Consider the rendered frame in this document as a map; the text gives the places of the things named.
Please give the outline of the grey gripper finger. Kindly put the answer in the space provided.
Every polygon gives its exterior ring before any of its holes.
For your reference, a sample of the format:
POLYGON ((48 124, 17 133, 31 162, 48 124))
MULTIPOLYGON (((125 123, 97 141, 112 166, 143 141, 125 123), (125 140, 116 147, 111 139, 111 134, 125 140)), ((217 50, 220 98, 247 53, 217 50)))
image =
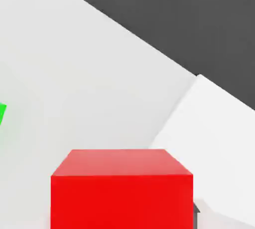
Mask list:
POLYGON ((199 209, 197 229, 254 229, 253 226, 213 211, 203 199, 195 199, 199 209))

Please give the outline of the small red cube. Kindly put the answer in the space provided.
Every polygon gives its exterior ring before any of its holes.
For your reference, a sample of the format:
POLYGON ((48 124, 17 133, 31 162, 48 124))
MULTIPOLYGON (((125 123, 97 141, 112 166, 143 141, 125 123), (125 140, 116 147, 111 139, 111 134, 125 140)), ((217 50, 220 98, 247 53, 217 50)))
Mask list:
POLYGON ((51 176, 50 229, 193 229, 193 174, 164 149, 72 150, 51 176))

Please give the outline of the small green cube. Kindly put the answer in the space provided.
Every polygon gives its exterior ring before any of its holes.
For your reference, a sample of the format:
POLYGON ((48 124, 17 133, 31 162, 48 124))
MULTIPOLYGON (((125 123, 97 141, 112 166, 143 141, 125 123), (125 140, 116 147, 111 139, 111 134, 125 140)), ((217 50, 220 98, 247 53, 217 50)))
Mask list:
POLYGON ((6 104, 0 103, 0 125, 1 125, 2 120, 3 120, 5 110, 6 110, 6 104))

